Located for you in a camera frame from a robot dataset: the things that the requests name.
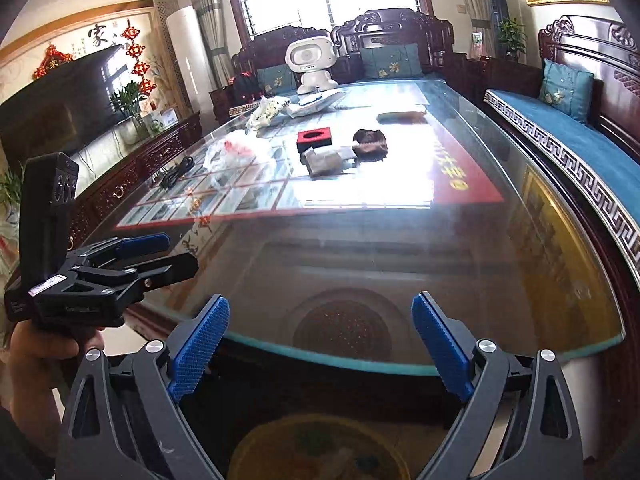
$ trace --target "blue seat cushion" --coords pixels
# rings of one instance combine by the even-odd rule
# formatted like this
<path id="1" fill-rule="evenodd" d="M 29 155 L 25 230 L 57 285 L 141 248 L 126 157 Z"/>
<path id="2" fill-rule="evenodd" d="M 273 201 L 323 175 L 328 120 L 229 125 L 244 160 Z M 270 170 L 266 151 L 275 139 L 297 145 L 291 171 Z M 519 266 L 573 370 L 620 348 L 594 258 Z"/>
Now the blue seat cushion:
<path id="1" fill-rule="evenodd" d="M 360 57 L 367 79 L 422 76 L 417 43 L 361 48 Z"/>
<path id="2" fill-rule="evenodd" d="M 640 222 L 640 165 L 630 156 L 598 130 L 538 99 L 500 90 L 489 92 L 579 156 L 618 197 L 634 220 Z"/>
<path id="3" fill-rule="evenodd" d="M 291 69 L 285 64 L 259 68 L 257 77 L 258 85 L 263 92 L 284 95 L 297 88 L 296 78 Z"/>

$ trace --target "red decoration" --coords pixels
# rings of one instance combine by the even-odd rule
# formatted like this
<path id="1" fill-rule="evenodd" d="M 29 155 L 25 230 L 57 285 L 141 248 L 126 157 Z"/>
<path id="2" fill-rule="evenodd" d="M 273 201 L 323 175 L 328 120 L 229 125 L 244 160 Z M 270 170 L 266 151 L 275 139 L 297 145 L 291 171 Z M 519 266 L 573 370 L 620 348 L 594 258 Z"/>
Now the red decoration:
<path id="1" fill-rule="evenodd" d="M 144 61 L 139 61 L 133 67 L 133 70 L 131 71 L 131 73 L 139 75 L 140 77 L 144 77 L 146 72 L 148 72 L 150 68 L 151 68 L 151 65 L 149 65 L 149 63 L 145 63 Z"/>
<path id="2" fill-rule="evenodd" d="M 131 22 L 127 20 L 127 28 L 124 29 L 124 32 L 121 34 L 121 36 L 133 42 L 133 40 L 137 38 L 138 34 L 140 34 L 140 31 L 137 28 L 133 27 L 131 25 Z"/>
<path id="3" fill-rule="evenodd" d="M 149 79 L 143 79 L 140 82 L 140 93 L 148 96 L 151 94 L 151 91 L 156 87 L 154 83 L 152 83 Z"/>
<path id="4" fill-rule="evenodd" d="M 74 57 L 71 54 L 63 54 L 56 49 L 55 45 L 50 44 L 45 51 L 42 63 L 40 63 L 40 66 L 33 73 L 33 79 L 39 79 L 42 76 L 47 75 L 50 70 L 73 60 Z"/>
<path id="5" fill-rule="evenodd" d="M 142 51 L 145 49 L 146 47 L 144 45 L 134 43 L 127 49 L 127 56 L 139 58 L 140 56 L 142 56 Z"/>
<path id="6" fill-rule="evenodd" d="M 146 48 L 144 45 L 140 45 L 136 43 L 135 39 L 137 38 L 140 31 L 131 25 L 131 22 L 127 20 L 127 28 L 124 29 L 124 32 L 121 34 L 123 38 L 127 38 L 131 41 L 131 44 L 127 47 L 126 54 L 127 56 L 134 57 L 136 59 L 136 64 L 131 71 L 132 74 L 139 75 L 142 78 L 140 81 L 140 93 L 148 96 L 151 94 L 152 90 L 156 88 L 156 85 L 151 82 L 151 80 L 145 78 L 145 74 L 151 68 L 149 63 L 145 63 L 144 61 L 140 61 L 140 56 L 142 56 L 143 50 Z"/>

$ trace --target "hand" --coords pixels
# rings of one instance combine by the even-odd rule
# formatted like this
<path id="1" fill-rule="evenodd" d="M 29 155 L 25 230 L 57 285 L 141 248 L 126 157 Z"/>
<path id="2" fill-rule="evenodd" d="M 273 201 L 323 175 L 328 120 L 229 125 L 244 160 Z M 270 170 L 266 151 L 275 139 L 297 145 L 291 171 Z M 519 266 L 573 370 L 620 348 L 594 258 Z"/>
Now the hand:
<path id="1" fill-rule="evenodd" d="M 89 332 L 82 346 L 83 353 L 89 348 L 104 349 L 102 334 L 97 330 Z M 9 350 L 8 365 L 14 388 L 26 383 L 33 390 L 52 390 L 56 387 L 52 378 L 53 362 L 75 357 L 79 351 L 75 340 L 45 332 L 30 320 L 21 321 L 15 326 Z"/>
<path id="2" fill-rule="evenodd" d="M 82 338 L 82 351 L 104 349 L 102 335 L 90 329 Z M 37 447 L 55 456 L 60 416 L 52 389 L 54 362 L 78 355 L 80 345 L 71 338 L 45 332 L 31 321 L 15 326 L 9 344 L 8 368 L 14 390 L 10 411 L 16 426 Z"/>

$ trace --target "carved wooden backrest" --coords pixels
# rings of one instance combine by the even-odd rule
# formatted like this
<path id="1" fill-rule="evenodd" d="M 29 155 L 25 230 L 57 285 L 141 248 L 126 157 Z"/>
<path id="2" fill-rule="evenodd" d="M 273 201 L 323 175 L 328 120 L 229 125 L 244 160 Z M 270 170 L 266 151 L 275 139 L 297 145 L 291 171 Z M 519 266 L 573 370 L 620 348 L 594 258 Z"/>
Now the carved wooden backrest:
<path id="1" fill-rule="evenodd" d="M 420 65 L 424 72 L 443 66 L 443 56 L 453 52 L 453 26 L 416 10 L 368 10 L 355 20 L 332 30 L 341 56 L 359 56 L 361 48 L 375 48 L 386 44 L 418 44 Z"/>
<path id="2" fill-rule="evenodd" d="M 562 16 L 538 40 L 543 59 L 595 74 L 590 122 L 640 160 L 640 52 L 624 23 Z"/>
<path id="3" fill-rule="evenodd" d="M 287 47 L 297 40 L 314 36 L 329 37 L 324 28 L 302 28 L 287 25 L 259 34 L 246 47 L 231 58 L 236 74 L 254 72 L 259 68 L 281 65 L 287 53 Z"/>

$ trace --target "flat screen tv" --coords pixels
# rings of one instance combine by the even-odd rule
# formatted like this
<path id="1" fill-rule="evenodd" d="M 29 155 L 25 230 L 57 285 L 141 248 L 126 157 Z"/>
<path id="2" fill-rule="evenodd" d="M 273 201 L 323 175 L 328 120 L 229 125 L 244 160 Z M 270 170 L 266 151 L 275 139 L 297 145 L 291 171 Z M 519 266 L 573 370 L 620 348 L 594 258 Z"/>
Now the flat screen tv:
<path id="1" fill-rule="evenodd" d="M 60 65 L 0 105 L 9 166 L 37 155 L 71 156 L 123 120 L 109 95 L 131 80 L 122 45 Z"/>

